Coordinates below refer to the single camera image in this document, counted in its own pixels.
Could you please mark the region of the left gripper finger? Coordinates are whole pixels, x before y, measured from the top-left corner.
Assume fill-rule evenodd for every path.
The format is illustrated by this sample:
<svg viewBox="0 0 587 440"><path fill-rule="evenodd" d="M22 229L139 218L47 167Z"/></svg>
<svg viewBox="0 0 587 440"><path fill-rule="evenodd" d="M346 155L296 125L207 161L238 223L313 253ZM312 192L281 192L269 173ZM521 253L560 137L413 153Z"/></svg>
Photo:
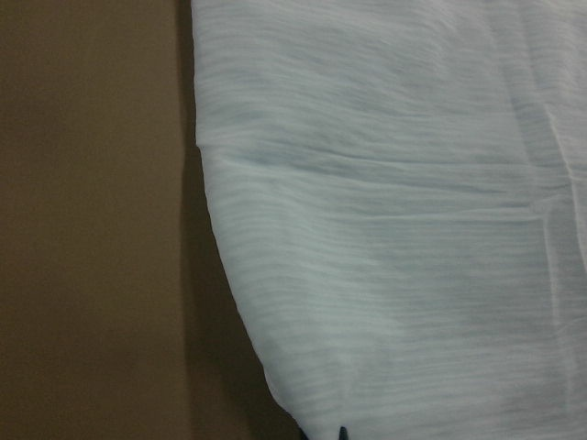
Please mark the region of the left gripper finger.
<svg viewBox="0 0 587 440"><path fill-rule="evenodd" d="M348 431L344 426L339 429L338 440L348 440Z"/></svg>

